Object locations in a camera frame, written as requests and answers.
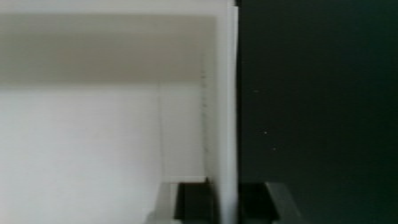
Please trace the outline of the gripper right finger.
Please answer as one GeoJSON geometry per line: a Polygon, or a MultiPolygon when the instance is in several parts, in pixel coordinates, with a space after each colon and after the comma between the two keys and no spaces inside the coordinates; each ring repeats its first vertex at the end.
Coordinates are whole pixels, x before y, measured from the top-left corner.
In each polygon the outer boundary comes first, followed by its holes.
{"type": "Polygon", "coordinates": [[[238,186],[238,224],[306,224],[283,183],[244,183],[238,186]]]}

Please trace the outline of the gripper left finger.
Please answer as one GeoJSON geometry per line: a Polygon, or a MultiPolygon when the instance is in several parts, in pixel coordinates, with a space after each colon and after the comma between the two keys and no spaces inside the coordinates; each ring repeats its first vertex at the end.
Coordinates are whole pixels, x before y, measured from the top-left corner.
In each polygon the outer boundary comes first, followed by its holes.
{"type": "Polygon", "coordinates": [[[217,197],[208,179],[160,184],[151,224],[217,224],[217,197]]]}

